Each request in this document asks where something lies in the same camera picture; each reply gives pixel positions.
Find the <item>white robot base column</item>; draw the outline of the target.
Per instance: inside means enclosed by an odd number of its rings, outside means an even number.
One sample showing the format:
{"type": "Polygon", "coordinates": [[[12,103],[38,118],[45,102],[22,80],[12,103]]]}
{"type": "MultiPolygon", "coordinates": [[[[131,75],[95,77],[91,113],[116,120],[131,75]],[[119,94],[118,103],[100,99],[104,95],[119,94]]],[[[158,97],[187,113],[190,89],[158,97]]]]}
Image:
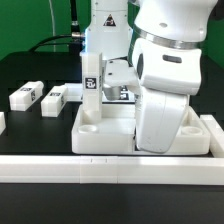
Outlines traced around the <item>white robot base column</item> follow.
{"type": "Polygon", "coordinates": [[[131,36],[128,0],[91,0],[91,22],[80,55],[98,53],[104,61],[126,58],[131,36]]]}

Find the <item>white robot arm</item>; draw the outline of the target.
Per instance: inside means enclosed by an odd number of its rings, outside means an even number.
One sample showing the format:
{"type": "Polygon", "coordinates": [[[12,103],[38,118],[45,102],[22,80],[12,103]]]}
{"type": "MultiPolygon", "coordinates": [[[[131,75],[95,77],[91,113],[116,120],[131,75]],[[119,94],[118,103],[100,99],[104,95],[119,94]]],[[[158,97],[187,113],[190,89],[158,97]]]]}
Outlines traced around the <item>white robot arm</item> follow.
{"type": "Polygon", "coordinates": [[[218,0],[129,0],[139,7],[127,67],[106,63],[106,97],[122,85],[136,95],[136,146],[165,153],[201,85],[198,44],[218,0]]]}

